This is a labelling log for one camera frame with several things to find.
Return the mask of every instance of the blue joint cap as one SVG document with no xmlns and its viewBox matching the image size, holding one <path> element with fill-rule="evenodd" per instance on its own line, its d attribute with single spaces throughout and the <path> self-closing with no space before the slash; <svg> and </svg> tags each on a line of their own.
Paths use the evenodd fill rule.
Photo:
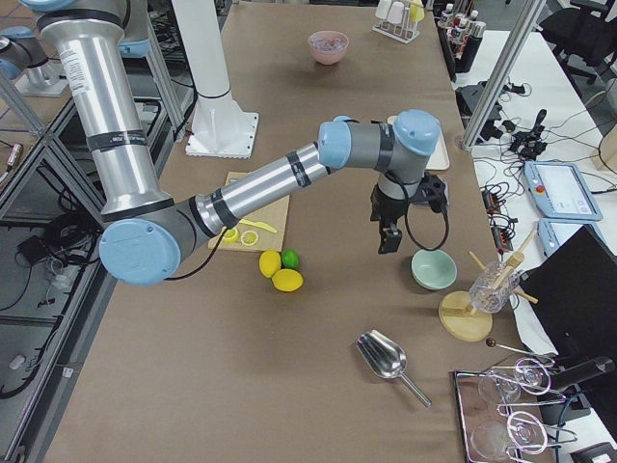
<svg viewBox="0 0 617 463">
<path fill-rule="evenodd" d="M 180 247 L 163 227 L 144 219 L 124 219 L 110 225 L 100 239 L 100 259 L 117 279 L 149 286 L 174 274 Z"/>
<path fill-rule="evenodd" d="M 148 39 L 144 41 L 122 41 L 119 49 L 123 58 L 144 58 L 150 50 L 150 43 Z"/>
<path fill-rule="evenodd" d="M 19 0 L 24 7 L 34 12 L 55 12 L 68 7 L 75 0 Z"/>
<path fill-rule="evenodd" d="M 351 131 L 347 123 L 322 123 L 317 140 L 319 162 L 326 167 L 345 167 L 351 154 Z"/>
<path fill-rule="evenodd" d="M 7 60 L 0 59 L 0 72 L 9 80 L 14 80 L 21 74 L 21 69 Z"/>
<path fill-rule="evenodd" d="M 0 31 L 0 36 L 4 36 L 7 39 L 33 39 L 35 33 L 26 26 L 14 26 Z"/>
<path fill-rule="evenodd" d="M 440 139 L 440 122 L 426 111 L 410 109 L 398 115 L 393 125 L 396 139 L 420 156 L 430 156 Z"/>
</svg>

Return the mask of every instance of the floor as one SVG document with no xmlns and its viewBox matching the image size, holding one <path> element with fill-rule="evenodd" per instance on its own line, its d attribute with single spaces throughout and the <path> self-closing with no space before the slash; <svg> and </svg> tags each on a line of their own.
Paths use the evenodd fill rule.
<svg viewBox="0 0 617 463">
<path fill-rule="evenodd" d="M 488 29 L 509 31 L 515 25 L 524 3 L 525 0 L 511 0 L 509 5 L 505 4 L 505 0 L 475 0 L 475 8 L 479 11 L 479 19 L 487 23 Z M 538 22 L 555 12 L 558 8 L 562 7 L 557 0 L 548 0 Z M 570 63 L 577 68 L 592 70 L 576 56 L 571 58 Z M 596 72 L 600 73 L 604 69 L 605 67 L 596 69 Z M 617 95 L 617 83 L 612 86 L 612 82 L 609 82 L 612 78 L 615 78 L 615 74 L 611 69 L 605 71 L 592 85 L 588 85 L 584 77 L 575 77 L 577 85 L 582 92 L 582 101 L 587 102 L 592 97 L 595 97 L 588 104 L 589 113 L 598 125 L 600 132 L 604 135 L 617 122 L 617 104 L 614 105 L 613 109 L 608 103 L 608 98 L 601 94 L 606 88 L 610 88 Z"/>
</svg>

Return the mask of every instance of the black chair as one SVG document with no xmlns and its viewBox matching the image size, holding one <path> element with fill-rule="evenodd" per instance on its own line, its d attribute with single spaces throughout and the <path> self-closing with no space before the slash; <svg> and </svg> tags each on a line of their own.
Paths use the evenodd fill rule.
<svg viewBox="0 0 617 463">
<path fill-rule="evenodd" d="M 592 0 L 571 0 L 577 8 L 564 8 L 540 23 L 544 39 L 555 44 L 552 53 L 559 61 L 566 76 L 581 95 L 573 75 L 587 77 L 589 85 L 596 81 L 597 74 L 574 68 L 568 64 L 570 55 L 577 55 L 591 68 L 604 63 L 611 53 L 617 50 L 617 18 L 606 21 L 615 0 L 599 3 Z M 617 59 L 617 53 L 608 64 L 605 72 Z"/>
</svg>

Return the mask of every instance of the metal scoop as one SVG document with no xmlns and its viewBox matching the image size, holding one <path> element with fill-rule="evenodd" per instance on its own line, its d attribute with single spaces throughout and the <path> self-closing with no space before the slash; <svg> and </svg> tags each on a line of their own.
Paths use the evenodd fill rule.
<svg viewBox="0 0 617 463">
<path fill-rule="evenodd" d="M 372 330 L 362 334 L 356 346 L 377 376 L 384 379 L 400 378 L 424 406 L 431 406 L 433 402 L 405 375 L 407 356 L 398 344 L 379 331 Z"/>
</svg>

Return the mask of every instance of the white desk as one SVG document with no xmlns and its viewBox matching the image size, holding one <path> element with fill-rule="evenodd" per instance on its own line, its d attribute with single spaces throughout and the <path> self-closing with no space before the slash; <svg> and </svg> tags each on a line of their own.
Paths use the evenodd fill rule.
<svg viewBox="0 0 617 463">
<path fill-rule="evenodd" d="M 477 84 L 479 81 L 489 78 L 508 34 L 508 32 L 501 31 L 487 31 L 485 33 L 471 71 L 467 74 L 457 75 L 456 87 Z M 531 95 L 528 97 L 511 95 L 511 100 L 500 101 L 508 118 L 521 118 L 519 122 L 521 127 L 530 128 L 533 126 L 540 109 L 547 110 L 547 117 L 543 122 L 545 127 L 559 126 L 572 115 L 581 113 L 554 130 L 560 135 L 575 137 L 596 126 L 589 114 L 584 111 L 585 108 L 582 102 L 554 60 L 549 47 L 540 34 L 532 33 L 529 36 L 517 63 L 510 72 L 510 80 L 516 85 L 526 82 L 532 89 Z M 580 142 L 596 147 L 602 139 L 602 134 L 596 128 L 578 136 L 577 139 Z M 555 140 L 559 140 L 559 137 L 554 134 L 550 134 L 546 139 L 547 142 Z M 496 145 L 499 142 L 503 144 L 502 148 Z M 473 148 L 471 154 L 474 158 L 490 158 L 492 161 L 489 162 L 496 168 L 495 171 L 486 162 L 476 162 L 475 170 L 478 183 L 482 186 L 487 181 L 491 184 L 507 181 L 515 188 L 516 181 L 504 175 L 504 165 L 499 162 L 500 149 L 506 150 L 510 143 L 510 136 L 503 136 L 499 142 L 495 140 L 491 142 L 494 143 L 492 146 L 477 146 Z M 538 160 L 559 159 L 562 161 L 575 161 L 592 154 L 597 154 L 597 151 L 576 141 L 564 140 L 549 144 L 546 151 L 538 157 Z M 598 171 L 591 159 L 580 160 L 577 162 L 577 165 L 583 172 L 600 175 L 612 182 L 617 181 L 617 176 L 613 175 L 610 171 Z M 595 177 L 584 176 L 584 179 L 592 191 L 604 190 L 609 186 L 608 183 Z M 526 192 L 524 179 L 522 179 L 522 183 L 525 185 L 525 194 L 513 196 L 506 202 L 508 215 L 519 219 L 519 223 L 516 225 L 516 236 L 513 239 L 515 249 L 528 233 L 536 228 L 538 219 L 542 217 L 531 196 Z M 613 193 L 596 195 L 595 199 L 604 214 L 604 219 L 598 224 L 599 228 L 604 235 L 608 247 L 613 253 L 616 253 L 617 197 Z M 542 245 L 540 240 L 536 239 L 525 250 L 525 262 L 522 268 L 534 268 L 540 265 L 544 259 Z M 528 303 L 522 301 L 522 304 L 516 310 L 517 321 L 521 320 L 521 323 L 523 323 L 523 320 L 527 319 L 530 314 L 533 315 L 533 312 L 528 307 Z M 526 338 L 529 333 L 525 331 L 533 330 L 534 328 L 529 328 L 528 325 L 522 328 L 521 323 L 519 326 L 521 338 L 527 343 Z M 568 428 L 578 434 L 578 441 L 563 447 L 564 455 L 561 461 L 572 461 L 570 456 L 568 456 L 569 452 L 575 449 L 584 449 L 599 442 L 611 442 L 614 447 L 617 447 L 615 441 L 593 411 L 589 417 L 569 422 Z"/>
</svg>

